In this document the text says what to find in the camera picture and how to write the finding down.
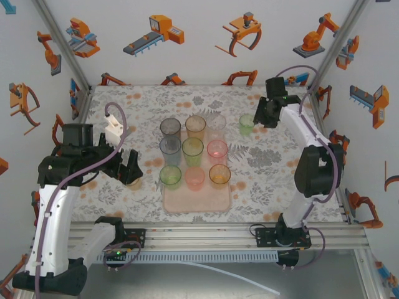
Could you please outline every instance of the table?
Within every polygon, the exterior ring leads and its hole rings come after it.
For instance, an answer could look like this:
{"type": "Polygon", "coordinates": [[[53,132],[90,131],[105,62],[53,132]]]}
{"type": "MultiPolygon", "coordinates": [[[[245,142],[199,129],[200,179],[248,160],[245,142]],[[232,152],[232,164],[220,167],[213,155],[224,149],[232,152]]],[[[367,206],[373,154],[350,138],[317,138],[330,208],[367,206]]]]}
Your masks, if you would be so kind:
{"type": "MultiPolygon", "coordinates": [[[[303,96],[303,87],[288,87],[289,94],[303,96]]],[[[144,175],[139,191],[132,191],[105,174],[80,188],[72,221],[95,221],[99,216],[119,216],[135,222],[275,222],[286,209],[295,191],[294,171],[300,158],[293,136],[286,126],[265,129],[257,125],[250,136],[239,134],[239,117],[255,114],[264,86],[99,86],[96,87],[87,117],[94,125],[94,141],[107,122],[103,108],[117,102],[124,109],[132,131],[123,148],[139,152],[144,175]],[[232,172],[232,205],[227,212],[169,214],[162,205],[159,172],[163,158],[159,150],[159,125],[167,117],[184,124],[193,114],[206,118],[220,112],[227,119],[228,165],[232,172]]],[[[314,121],[311,105],[305,111],[314,121]]],[[[116,109],[111,110],[121,120],[116,109]]],[[[315,207],[311,222],[341,222],[337,198],[315,207]]]]}

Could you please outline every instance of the mounting plate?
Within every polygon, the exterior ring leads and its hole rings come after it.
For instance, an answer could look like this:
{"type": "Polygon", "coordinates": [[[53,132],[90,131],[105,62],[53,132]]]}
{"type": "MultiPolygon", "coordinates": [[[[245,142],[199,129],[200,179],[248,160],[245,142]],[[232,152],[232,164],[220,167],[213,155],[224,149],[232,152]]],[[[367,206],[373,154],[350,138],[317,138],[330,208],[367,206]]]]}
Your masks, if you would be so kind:
{"type": "MultiPolygon", "coordinates": [[[[265,247],[281,248],[281,247],[284,247],[281,244],[277,243],[275,228],[258,227],[255,229],[255,236],[256,236],[256,245],[258,248],[265,248],[265,247]]],[[[312,246],[312,242],[310,240],[309,232],[305,233],[303,231],[303,234],[301,234],[301,236],[298,238],[298,240],[287,247],[308,249],[308,248],[310,248],[310,246],[312,246]]]]}

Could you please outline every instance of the metal rail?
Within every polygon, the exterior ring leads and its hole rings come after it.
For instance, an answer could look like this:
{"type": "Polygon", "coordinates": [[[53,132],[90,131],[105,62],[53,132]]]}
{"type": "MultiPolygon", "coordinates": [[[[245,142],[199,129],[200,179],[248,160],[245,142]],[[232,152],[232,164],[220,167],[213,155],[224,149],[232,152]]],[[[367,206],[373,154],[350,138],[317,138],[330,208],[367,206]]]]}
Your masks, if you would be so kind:
{"type": "MultiPolygon", "coordinates": [[[[255,237],[249,233],[252,223],[226,224],[182,224],[182,223],[134,223],[126,222],[125,228],[144,228],[146,232],[144,252],[159,251],[231,251],[231,250],[287,250],[291,247],[257,248],[255,237]]],[[[274,227],[274,223],[263,223],[274,227]]],[[[70,227],[68,248],[76,246],[92,229],[92,222],[73,222],[70,227]]],[[[326,239],[327,250],[368,249],[368,240],[363,226],[344,222],[310,223],[319,228],[326,239]]],[[[322,238],[317,232],[310,232],[312,247],[320,250],[322,238]]]]}

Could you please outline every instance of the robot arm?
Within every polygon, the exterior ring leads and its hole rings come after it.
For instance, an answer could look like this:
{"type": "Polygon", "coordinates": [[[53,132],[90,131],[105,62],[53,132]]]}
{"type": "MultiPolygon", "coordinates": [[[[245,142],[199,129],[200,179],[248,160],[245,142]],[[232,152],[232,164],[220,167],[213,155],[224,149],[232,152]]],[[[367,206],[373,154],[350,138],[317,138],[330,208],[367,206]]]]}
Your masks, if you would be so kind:
{"type": "MultiPolygon", "coordinates": [[[[93,145],[93,126],[80,124],[65,124],[62,127],[63,142],[57,146],[51,156],[43,159],[39,165],[40,211],[31,256],[24,272],[14,277],[12,285],[15,288],[34,290],[34,277],[38,266],[37,248],[41,236],[43,221],[47,218],[46,233],[44,234],[43,250],[40,266],[41,292],[56,292],[67,295],[78,295],[86,281],[87,270],[98,254],[109,244],[124,241],[124,228],[121,218],[100,217],[92,231],[82,242],[68,252],[68,234],[72,218],[72,210],[79,194],[79,187],[83,183],[83,176],[71,179],[61,189],[49,213],[46,213],[49,199],[57,185],[87,166],[93,165],[114,151],[115,143],[111,137],[119,137],[122,131],[107,130],[100,135],[99,145],[93,145]]],[[[119,151],[108,162],[92,169],[90,172],[103,171],[111,178],[129,185],[143,176],[138,167],[138,153],[131,150],[127,165],[122,164],[123,150],[119,151]]]]}
{"type": "Polygon", "coordinates": [[[285,124],[299,147],[302,149],[294,179],[297,191],[289,208],[282,218],[287,228],[302,227],[302,220],[316,198],[323,200],[332,187],[339,187],[343,166],[344,150],[341,145],[333,145],[302,111],[299,113],[300,99],[297,95],[287,95],[282,77],[266,80],[267,97],[261,97],[254,122],[267,128],[275,128],[278,121],[285,124]],[[325,143],[332,150],[338,164],[337,185],[333,186],[334,167],[332,158],[324,148],[325,143]]]}

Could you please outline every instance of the plastic cup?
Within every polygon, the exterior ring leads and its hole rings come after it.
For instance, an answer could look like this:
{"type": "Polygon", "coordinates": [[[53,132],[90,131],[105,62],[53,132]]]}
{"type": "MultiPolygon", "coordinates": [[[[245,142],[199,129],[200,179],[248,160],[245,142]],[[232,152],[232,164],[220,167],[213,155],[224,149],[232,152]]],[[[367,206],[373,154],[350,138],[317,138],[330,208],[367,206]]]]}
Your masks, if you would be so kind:
{"type": "Polygon", "coordinates": [[[212,164],[226,164],[228,146],[221,140],[213,140],[206,147],[209,160],[212,164]]]}
{"type": "Polygon", "coordinates": [[[175,135],[180,139],[181,137],[181,123],[176,118],[165,118],[160,125],[160,130],[164,137],[175,135]]]}
{"type": "Polygon", "coordinates": [[[164,137],[160,142],[160,149],[165,165],[180,165],[181,141],[175,135],[164,137]]]}
{"type": "Polygon", "coordinates": [[[181,170],[175,165],[166,165],[161,169],[160,179],[166,188],[176,190],[180,187],[181,170]]]}
{"type": "Polygon", "coordinates": [[[202,152],[204,151],[204,144],[202,141],[195,137],[190,137],[184,140],[183,155],[189,167],[201,166],[202,152]]]}
{"type": "Polygon", "coordinates": [[[239,133],[243,136],[249,136],[254,128],[254,116],[244,114],[239,118],[239,133]]]}
{"type": "Polygon", "coordinates": [[[199,115],[193,115],[186,120],[186,129],[188,137],[195,137],[200,140],[204,139],[205,135],[205,120],[199,115]]]}
{"type": "Polygon", "coordinates": [[[220,113],[212,113],[206,118],[208,140],[223,140],[226,118],[220,113]]]}
{"type": "Polygon", "coordinates": [[[212,187],[223,189],[229,184],[231,178],[230,169],[226,165],[214,165],[209,170],[209,178],[211,179],[212,187]]]}
{"type": "Polygon", "coordinates": [[[186,170],[185,181],[188,189],[191,191],[199,191],[204,186],[205,173],[200,167],[190,167],[186,170]]]}

